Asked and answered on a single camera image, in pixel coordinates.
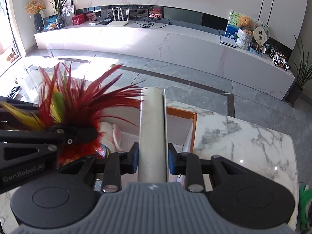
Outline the crocheted white bunny doll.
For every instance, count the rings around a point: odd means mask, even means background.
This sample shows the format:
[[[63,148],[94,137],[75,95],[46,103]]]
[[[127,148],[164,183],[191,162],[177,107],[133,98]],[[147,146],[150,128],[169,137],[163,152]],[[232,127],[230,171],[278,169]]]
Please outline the crocheted white bunny doll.
[[[111,152],[121,151],[121,132],[117,125],[107,122],[100,123],[100,143]]]

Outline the colourful feather toy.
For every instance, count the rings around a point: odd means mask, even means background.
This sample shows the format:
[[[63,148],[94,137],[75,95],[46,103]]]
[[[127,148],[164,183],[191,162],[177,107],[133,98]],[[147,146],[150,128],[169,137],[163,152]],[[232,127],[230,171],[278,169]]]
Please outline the colourful feather toy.
[[[61,128],[67,133],[67,143],[59,153],[58,166],[64,166],[86,155],[104,154],[101,139],[107,134],[101,129],[105,110],[115,107],[139,108],[142,87],[128,85],[117,90],[111,87],[121,79],[109,77],[121,68],[113,65],[91,83],[71,75],[71,66],[57,63],[53,74],[39,68],[42,87],[39,105],[35,111],[14,106],[7,100],[1,101],[1,108],[9,113],[28,132],[44,132]]]

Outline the white long box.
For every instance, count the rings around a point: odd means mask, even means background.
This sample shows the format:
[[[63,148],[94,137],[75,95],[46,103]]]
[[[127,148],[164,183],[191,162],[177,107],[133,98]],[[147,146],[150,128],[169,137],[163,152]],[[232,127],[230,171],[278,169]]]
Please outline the white long box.
[[[138,182],[166,183],[169,180],[166,94],[156,87],[144,88],[142,94]]]

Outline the black remote control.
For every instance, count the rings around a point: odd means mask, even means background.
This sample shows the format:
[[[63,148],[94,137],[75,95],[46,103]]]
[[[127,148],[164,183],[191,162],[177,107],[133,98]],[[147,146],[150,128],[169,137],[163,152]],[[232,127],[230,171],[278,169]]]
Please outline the black remote control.
[[[21,91],[21,85],[14,86],[12,90],[7,94],[7,98],[14,99]]]

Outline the orange cardboard box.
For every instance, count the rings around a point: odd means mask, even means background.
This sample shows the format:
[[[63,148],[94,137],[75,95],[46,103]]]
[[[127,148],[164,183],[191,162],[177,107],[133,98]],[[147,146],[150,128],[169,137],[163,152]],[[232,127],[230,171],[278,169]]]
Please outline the orange cardboard box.
[[[104,110],[104,122],[115,124],[121,132],[121,151],[127,152],[139,141],[140,111],[131,107]],[[197,114],[167,107],[167,141],[178,153],[191,153],[194,149]]]

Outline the red gift box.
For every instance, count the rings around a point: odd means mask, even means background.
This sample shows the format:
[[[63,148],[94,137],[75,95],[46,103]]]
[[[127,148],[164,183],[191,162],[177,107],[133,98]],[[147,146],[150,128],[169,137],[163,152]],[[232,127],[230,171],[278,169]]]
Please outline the red gift box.
[[[78,14],[73,16],[72,18],[73,25],[81,25],[85,22],[85,15],[84,14]]]

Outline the dark vase dried flowers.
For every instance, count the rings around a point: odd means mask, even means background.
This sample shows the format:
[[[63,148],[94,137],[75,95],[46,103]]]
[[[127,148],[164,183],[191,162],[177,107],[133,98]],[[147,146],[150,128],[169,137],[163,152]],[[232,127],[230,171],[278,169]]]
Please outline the dark vase dried flowers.
[[[45,5],[43,4],[42,0],[30,0],[25,5],[25,11],[28,14],[33,15],[34,26],[35,26],[36,32],[43,31],[44,23],[43,23],[41,12],[44,10],[45,10]]]

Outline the glass vase green plant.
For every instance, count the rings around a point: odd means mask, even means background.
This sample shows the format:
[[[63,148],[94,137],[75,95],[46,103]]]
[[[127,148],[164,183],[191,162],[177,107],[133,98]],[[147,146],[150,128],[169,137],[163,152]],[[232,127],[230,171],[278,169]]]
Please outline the glass vase green plant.
[[[67,1],[68,0],[52,0],[52,2],[50,2],[54,6],[54,10],[56,12],[57,29],[64,28],[66,25],[65,18],[62,15],[62,10],[63,10],[64,5]]]

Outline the white tv cabinet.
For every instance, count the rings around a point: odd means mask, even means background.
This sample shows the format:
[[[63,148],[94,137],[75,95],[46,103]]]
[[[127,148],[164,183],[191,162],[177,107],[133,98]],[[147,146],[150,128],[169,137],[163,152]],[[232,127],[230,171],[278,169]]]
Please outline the white tv cabinet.
[[[295,81],[291,71],[275,66],[268,56],[229,47],[218,35],[169,25],[141,28],[88,23],[34,34],[39,49],[110,52],[172,63],[217,75],[284,99]]]

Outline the white wifi router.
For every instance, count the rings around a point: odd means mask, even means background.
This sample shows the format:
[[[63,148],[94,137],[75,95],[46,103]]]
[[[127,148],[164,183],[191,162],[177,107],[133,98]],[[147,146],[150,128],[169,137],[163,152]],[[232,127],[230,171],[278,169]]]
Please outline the white wifi router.
[[[110,27],[123,27],[129,23],[130,8],[126,10],[126,17],[123,15],[123,11],[120,7],[112,8],[113,20],[108,23]]]

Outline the painted picture canvas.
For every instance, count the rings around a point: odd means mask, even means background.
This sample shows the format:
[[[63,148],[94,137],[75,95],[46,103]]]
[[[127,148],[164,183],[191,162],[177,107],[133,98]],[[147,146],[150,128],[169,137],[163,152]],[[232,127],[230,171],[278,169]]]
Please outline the painted picture canvas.
[[[238,39],[238,20],[241,17],[241,13],[231,10],[229,21],[226,26],[225,30],[225,37],[228,37],[230,39],[234,39],[235,41]]]

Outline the teddy bear in pot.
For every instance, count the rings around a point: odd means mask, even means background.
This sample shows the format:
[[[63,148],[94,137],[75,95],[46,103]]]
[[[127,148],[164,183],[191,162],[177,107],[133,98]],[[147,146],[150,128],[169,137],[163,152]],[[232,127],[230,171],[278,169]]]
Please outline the teddy bear in pot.
[[[241,15],[238,18],[238,38],[236,45],[243,50],[248,50],[253,39],[253,32],[251,31],[252,19],[246,15]]]

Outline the potted green plant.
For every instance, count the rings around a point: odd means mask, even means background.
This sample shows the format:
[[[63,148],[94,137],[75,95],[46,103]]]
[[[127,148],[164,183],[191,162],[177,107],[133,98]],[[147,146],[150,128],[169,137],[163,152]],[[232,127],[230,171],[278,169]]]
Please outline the potted green plant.
[[[291,68],[296,70],[295,82],[290,88],[285,101],[293,107],[297,101],[297,99],[301,96],[303,91],[303,86],[311,81],[311,61],[310,61],[310,53],[305,52],[304,44],[301,36],[295,37],[296,40],[296,48],[299,51],[299,62],[295,62],[291,59],[288,60],[291,63]]]

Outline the round paper fan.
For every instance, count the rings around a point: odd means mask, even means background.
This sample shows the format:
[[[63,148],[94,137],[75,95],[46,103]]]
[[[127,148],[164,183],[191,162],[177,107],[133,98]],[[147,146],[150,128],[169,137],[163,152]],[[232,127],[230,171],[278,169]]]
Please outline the round paper fan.
[[[256,42],[255,49],[258,52],[261,51],[261,48],[267,42],[269,37],[270,37],[269,26],[262,21],[256,21],[254,24],[253,39]]]

